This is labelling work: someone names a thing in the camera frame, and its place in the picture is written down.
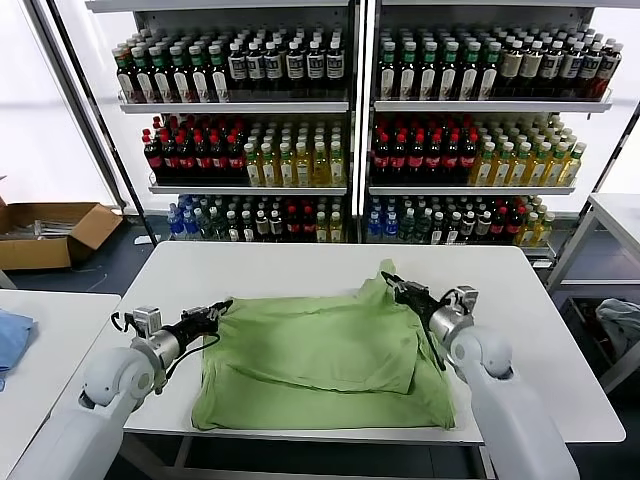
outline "bottle label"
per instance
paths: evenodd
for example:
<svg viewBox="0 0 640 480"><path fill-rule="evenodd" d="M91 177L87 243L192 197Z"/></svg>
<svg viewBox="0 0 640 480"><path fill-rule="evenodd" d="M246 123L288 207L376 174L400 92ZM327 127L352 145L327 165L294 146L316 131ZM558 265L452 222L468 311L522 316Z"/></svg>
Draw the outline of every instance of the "bottle label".
<svg viewBox="0 0 640 480"><path fill-rule="evenodd" d="M393 70L386 68L382 71L382 79L380 85L380 99L389 100L393 93Z"/></svg>
<svg viewBox="0 0 640 480"><path fill-rule="evenodd" d="M156 73L153 78L156 80L160 96L164 103L171 103L171 89L169 88L169 82L167 76L164 73Z"/></svg>
<svg viewBox="0 0 640 480"><path fill-rule="evenodd" d="M434 230L431 232L431 245L438 245L442 238L442 230Z"/></svg>
<svg viewBox="0 0 640 480"><path fill-rule="evenodd" d="M491 96L493 82L496 80L495 69L485 70L482 74L482 82L480 83L480 91L478 92L478 100L487 100Z"/></svg>
<svg viewBox="0 0 640 480"><path fill-rule="evenodd" d="M220 103L227 103L229 101L229 91L227 90L227 79L224 78L224 73L214 72L213 84L216 87L218 101Z"/></svg>
<svg viewBox="0 0 640 480"><path fill-rule="evenodd" d="M429 100L431 91L433 90L433 80L436 78L435 70L425 70L422 72L422 81L420 82L420 100Z"/></svg>
<svg viewBox="0 0 640 480"><path fill-rule="evenodd" d="M147 103L153 103L153 86L151 86L149 75L146 73L139 73L136 77L138 77L138 83L140 83L142 93L144 94L144 98L147 100Z"/></svg>
<svg viewBox="0 0 640 480"><path fill-rule="evenodd" d="M476 82L476 75L478 75L478 72L473 69L464 72L462 85L460 86L460 96L458 97L459 100L469 100L471 98L471 91Z"/></svg>
<svg viewBox="0 0 640 480"><path fill-rule="evenodd" d="M282 171L282 184L285 187L290 187L293 182L291 165L287 165L286 163L283 163L282 165L280 165L280 170Z"/></svg>
<svg viewBox="0 0 640 480"><path fill-rule="evenodd" d="M584 57L584 61L582 62L582 68L578 73L579 78L583 78L585 80L590 80L596 76L598 72L598 68L600 68L600 64L602 63L602 57L587 55Z"/></svg>
<svg viewBox="0 0 640 480"><path fill-rule="evenodd" d="M260 176L258 175L258 167L256 165L247 165L247 174L249 175L249 182L252 186L260 184Z"/></svg>
<svg viewBox="0 0 640 480"><path fill-rule="evenodd" d="M229 57L229 73L234 80L247 79L247 63L244 57Z"/></svg>
<svg viewBox="0 0 640 480"><path fill-rule="evenodd" d="M327 55L327 77L340 80L344 77L344 55Z"/></svg>
<svg viewBox="0 0 640 480"><path fill-rule="evenodd" d="M527 54L522 59L520 66L520 76L524 78L535 78L542 63L541 55Z"/></svg>
<svg viewBox="0 0 640 480"><path fill-rule="evenodd" d="M422 166L423 160L424 159L422 157L409 157L409 166L413 168L419 168Z"/></svg>
<svg viewBox="0 0 640 480"><path fill-rule="evenodd" d="M503 163L498 165L498 169L496 170L496 178L493 181L494 187L501 187L504 185L505 178L507 177L507 172L509 171L509 164Z"/></svg>
<svg viewBox="0 0 640 480"><path fill-rule="evenodd" d="M448 69L442 72L442 81L440 82L440 93L438 94L438 100L449 100L451 96L451 89L453 88L453 80L456 78L456 71Z"/></svg>
<svg viewBox="0 0 640 480"><path fill-rule="evenodd" d="M440 157L424 157L424 163L427 168L436 168L440 165Z"/></svg>
<svg viewBox="0 0 640 480"><path fill-rule="evenodd" d="M307 55L307 75L314 79L324 77L324 55Z"/></svg>
<svg viewBox="0 0 640 480"><path fill-rule="evenodd" d="M400 77L400 100L409 100L413 88L413 70L405 70Z"/></svg>
<svg viewBox="0 0 640 480"><path fill-rule="evenodd" d="M287 55L287 74L292 80L304 78L304 58L302 55Z"/></svg>
<svg viewBox="0 0 640 480"><path fill-rule="evenodd" d="M264 66L267 70L267 78L279 80L282 78L282 59L276 54L273 57L264 57Z"/></svg>
<svg viewBox="0 0 640 480"><path fill-rule="evenodd" d="M178 93L180 94L180 99L183 103L187 103L189 101L189 84L187 83L187 77L184 73L174 73L173 78L176 81L176 85L178 86Z"/></svg>
<svg viewBox="0 0 640 480"><path fill-rule="evenodd" d="M193 74L193 83L196 84L196 91L198 92L198 98L201 102L206 103L209 101L209 87L207 87L207 77L202 72L195 72Z"/></svg>
<svg viewBox="0 0 640 480"><path fill-rule="evenodd" d="M529 178L529 187L537 187L538 185L540 185L540 178L544 173L545 166L545 164L539 163L533 168L533 171L531 172L531 178Z"/></svg>
<svg viewBox="0 0 640 480"><path fill-rule="evenodd" d="M487 184L489 178L489 172L491 171L490 163L483 163L478 169L478 179L476 180L476 186L484 187Z"/></svg>
<svg viewBox="0 0 640 480"><path fill-rule="evenodd" d="M118 82L120 82L120 87L122 88L122 93L124 93L124 97L127 100L127 103L134 103L135 96L133 92L133 85L131 84L131 79L124 73L121 73L120 75L118 75Z"/></svg>

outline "bottle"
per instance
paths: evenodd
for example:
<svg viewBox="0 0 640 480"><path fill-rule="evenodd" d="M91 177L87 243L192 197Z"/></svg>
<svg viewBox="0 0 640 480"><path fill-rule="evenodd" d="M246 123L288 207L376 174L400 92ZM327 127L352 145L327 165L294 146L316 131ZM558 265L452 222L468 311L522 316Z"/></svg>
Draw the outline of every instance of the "bottle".
<svg viewBox="0 0 640 480"><path fill-rule="evenodd" d="M476 161L475 173L470 175L470 185L476 187L486 187L491 172L494 150L496 144L493 142L485 142L480 158Z"/></svg>
<svg viewBox="0 0 640 480"><path fill-rule="evenodd" d="M589 98L601 98L607 91L611 77L613 77L613 74L617 70L620 60L622 60L622 55L620 55L622 47L622 43L616 43L611 47L610 51L604 51L600 68L588 88L589 91L587 95Z"/></svg>
<svg viewBox="0 0 640 480"><path fill-rule="evenodd" d="M496 163L493 165L491 172L489 173L489 185L493 187L504 186L507 173L513 163L513 156L513 143L504 142L502 144L502 150L500 150L500 156L497 158Z"/></svg>
<svg viewBox="0 0 640 480"><path fill-rule="evenodd" d="M385 42L383 46L382 63L380 65L380 100L391 100L395 80L395 49L394 42Z"/></svg>
<svg viewBox="0 0 640 480"><path fill-rule="evenodd" d="M547 244L549 235L551 235L551 224L556 219L555 214L548 212L544 215L542 223L536 225L536 229L531 239L531 245L534 247L543 247Z"/></svg>
<svg viewBox="0 0 640 480"><path fill-rule="evenodd" d="M467 45L466 58L460 65L456 77L458 85L455 91L458 92L458 100L471 100L478 75L478 56L480 55L480 43L469 42Z"/></svg>
<svg viewBox="0 0 640 480"><path fill-rule="evenodd" d="M424 44L424 59L420 66L421 75L418 91L418 99L422 101L433 99L437 49L438 44L436 42L425 42Z"/></svg>
<svg viewBox="0 0 640 480"><path fill-rule="evenodd" d="M522 64L522 41L515 40L511 47L507 48L502 55L502 64L500 65L500 78L498 85L500 86L501 96L513 96L514 87L518 83L518 72Z"/></svg>
<svg viewBox="0 0 640 480"><path fill-rule="evenodd" d="M431 245L439 245L442 240L442 222L444 220L444 215L442 212L436 212L433 215L433 227L431 229Z"/></svg>
<svg viewBox="0 0 640 480"><path fill-rule="evenodd" d="M416 42L406 42L400 63L399 100L409 100L413 94L413 81L416 71Z"/></svg>
<svg viewBox="0 0 640 480"><path fill-rule="evenodd" d="M451 100L453 84L456 78L456 57L458 55L458 42L447 42L444 52L444 60L439 68L438 100Z"/></svg>
<svg viewBox="0 0 640 480"><path fill-rule="evenodd" d="M521 247L526 247L531 245L531 239L533 238L533 234L535 233L535 228L538 224L538 214L536 212L530 212L527 217L527 223L523 228L520 229L513 243L519 245Z"/></svg>
<svg viewBox="0 0 640 480"><path fill-rule="evenodd" d="M518 148L518 154L511 157L511 165L507 172L506 185L509 187L522 186L522 178L527 166L530 164L531 144L522 142Z"/></svg>
<svg viewBox="0 0 640 480"><path fill-rule="evenodd" d="M567 144L565 142L558 143L551 161L545 168L540 180L540 186L542 187L555 187L560 179L560 174L565 166L564 158L567 155Z"/></svg>
<svg viewBox="0 0 640 480"><path fill-rule="evenodd" d="M582 166L582 154L584 150L587 148L586 143L578 142L576 143L573 151L568 156L569 161L565 162L564 169L560 174L560 180L558 181L558 186L561 187L570 187L573 183L573 179L576 178L576 173Z"/></svg>

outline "dark floor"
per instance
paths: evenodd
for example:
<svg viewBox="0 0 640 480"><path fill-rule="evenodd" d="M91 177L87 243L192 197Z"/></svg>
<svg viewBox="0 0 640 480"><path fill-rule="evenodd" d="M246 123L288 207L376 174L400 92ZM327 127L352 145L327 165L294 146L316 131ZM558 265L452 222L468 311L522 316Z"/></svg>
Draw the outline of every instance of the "dark floor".
<svg viewBox="0 0 640 480"><path fill-rule="evenodd" d="M152 223L159 233L166 234L164 219L158 218ZM18 288L26 290L124 295L152 251L151 245L133 244L137 236L145 233L140 225L123 224L81 266L61 271L16 272L9 273L9 276ZM608 232L596 232L567 278L640 280L640 265ZM564 288L554 295L553 300L560 308L569 296L624 297L640 303L640 287ZM640 478L640 460L637 460L640 452L639 380L638 374L630 377L610 395L627 431L627 439L623 443L571 447L583 479ZM164 461L173 463L180 439L149 435L141 438ZM468 478L479 475L474 469L477 465L474 463L474 459L477 460L475 455L471 449L451 447L197 439L187 466L327 475ZM118 457L107 478L146 480L147 477Z"/></svg>

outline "red label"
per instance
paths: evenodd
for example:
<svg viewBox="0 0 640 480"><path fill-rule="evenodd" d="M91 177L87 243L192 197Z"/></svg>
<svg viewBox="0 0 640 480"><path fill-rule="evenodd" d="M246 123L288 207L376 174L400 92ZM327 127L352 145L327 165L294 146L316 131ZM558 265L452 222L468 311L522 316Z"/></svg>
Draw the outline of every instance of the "red label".
<svg viewBox="0 0 640 480"><path fill-rule="evenodd" d="M147 160L151 168L160 168L162 166L162 159L160 157L147 158Z"/></svg>
<svg viewBox="0 0 640 480"><path fill-rule="evenodd" d="M460 165L465 168L473 167L473 164L476 161L476 157L460 157Z"/></svg>
<svg viewBox="0 0 640 480"><path fill-rule="evenodd" d="M409 166L418 168L422 166L422 157L409 157Z"/></svg>
<svg viewBox="0 0 640 480"><path fill-rule="evenodd" d="M387 168L389 165L389 157L375 157L373 164L378 168Z"/></svg>
<svg viewBox="0 0 640 480"><path fill-rule="evenodd" d="M182 168L193 168L196 166L196 160L193 157L181 158L180 166Z"/></svg>
<svg viewBox="0 0 640 480"><path fill-rule="evenodd" d="M200 168L212 168L213 160L210 157L198 157L196 158L196 162L198 162L198 166Z"/></svg>
<svg viewBox="0 0 640 480"><path fill-rule="evenodd" d="M424 157L424 163L426 163L429 168L436 168L440 165L440 157Z"/></svg>
<svg viewBox="0 0 640 480"><path fill-rule="evenodd" d="M393 168L404 167L404 157L391 157L391 166Z"/></svg>
<svg viewBox="0 0 640 480"><path fill-rule="evenodd" d="M456 166L456 157L442 157L442 165L447 168L453 168Z"/></svg>

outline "yellow bottle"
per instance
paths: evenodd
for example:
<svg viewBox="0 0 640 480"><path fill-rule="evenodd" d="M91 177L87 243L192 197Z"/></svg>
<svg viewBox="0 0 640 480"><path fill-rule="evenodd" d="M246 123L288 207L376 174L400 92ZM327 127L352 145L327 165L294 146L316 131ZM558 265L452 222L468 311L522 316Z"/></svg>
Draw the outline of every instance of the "yellow bottle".
<svg viewBox="0 0 640 480"><path fill-rule="evenodd" d="M341 187L344 185L344 159L342 158L342 148L340 142L331 142L331 186Z"/></svg>
<svg viewBox="0 0 640 480"><path fill-rule="evenodd" d="M551 224L556 219L555 214L548 212L544 215L542 223L536 225L533 238L531 239L531 245L534 247L542 247L547 243L549 235L551 235Z"/></svg>
<svg viewBox="0 0 640 480"><path fill-rule="evenodd" d="M564 157L567 155L567 144L564 142L558 143L551 161L547 165L542 179L540 180L541 187L555 187L560 179L560 174L564 168Z"/></svg>
<svg viewBox="0 0 640 480"><path fill-rule="evenodd" d="M296 172L298 173L299 187L311 186L310 160L307 145L304 142L296 143Z"/></svg>
<svg viewBox="0 0 640 480"><path fill-rule="evenodd" d="M471 185L476 187L486 187L487 180L489 179L489 173L491 172L493 153L496 149L496 144L493 142L485 142L484 148L478 158L476 164L473 166L475 172L471 173Z"/></svg>
<svg viewBox="0 0 640 480"><path fill-rule="evenodd" d="M516 238L514 240L515 244L520 245L521 247L530 246L537 224L538 214L536 212L529 213L526 225L524 225L516 235Z"/></svg>
<svg viewBox="0 0 640 480"><path fill-rule="evenodd" d="M327 160L324 142L316 142L315 161L313 162L313 186L328 187L331 184L331 167Z"/></svg>
<svg viewBox="0 0 640 480"><path fill-rule="evenodd" d="M569 161L567 162L564 170L562 170L562 174L560 175L560 181L558 185L562 187L570 187L573 179L576 178L576 173L582 166L582 154L584 150L587 148L587 144L583 142L576 143L573 152L569 155Z"/></svg>
<svg viewBox="0 0 640 480"><path fill-rule="evenodd" d="M513 143L504 142L502 145L502 151L497 162L491 168L489 174L489 185L492 187L502 187L507 179L507 173L511 164L511 157L513 156Z"/></svg>
<svg viewBox="0 0 640 480"><path fill-rule="evenodd" d="M518 154L511 157L511 165L507 173L507 185L510 187L520 187L522 185L522 176L524 175L529 158L531 157L531 144L522 142L518 150Z"/></svg>
<svg viewBox="0 0 640 480"><path fill-rule="evenodd" d="M280 172L282 173L283 187L298 186L298 171L293 160L291 147L287 142L280 144Z"/></svg>
<svg viewBox="0 0 640 480"><path fill-rule="evenodd" d="M524 178L522 179L524 186L537 187L540 185L540 179L547 168L550 151L551 144L549 142L542 142L538 147L536 155L530 157L529 166L525 170Z"/></svg>

